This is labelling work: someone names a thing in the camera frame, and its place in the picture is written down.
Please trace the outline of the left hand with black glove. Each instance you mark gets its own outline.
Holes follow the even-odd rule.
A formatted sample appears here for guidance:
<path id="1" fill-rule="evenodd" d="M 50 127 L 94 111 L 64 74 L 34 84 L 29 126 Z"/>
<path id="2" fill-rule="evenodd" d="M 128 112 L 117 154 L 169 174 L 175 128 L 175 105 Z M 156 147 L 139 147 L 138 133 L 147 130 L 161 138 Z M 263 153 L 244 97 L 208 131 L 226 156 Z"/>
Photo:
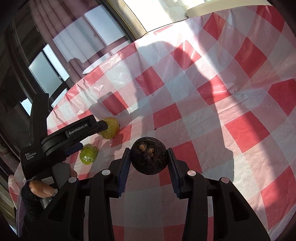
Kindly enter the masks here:
<path id="1" fill-rule="evenodd" d="M 21 188 L 19 205 L 19 225 L 22 227 L 21 237 L 33 239 L 44 232 L 44 209 L 41 200 L 53 197 L 55 189 L 38 179 L 29 179 Z"/>

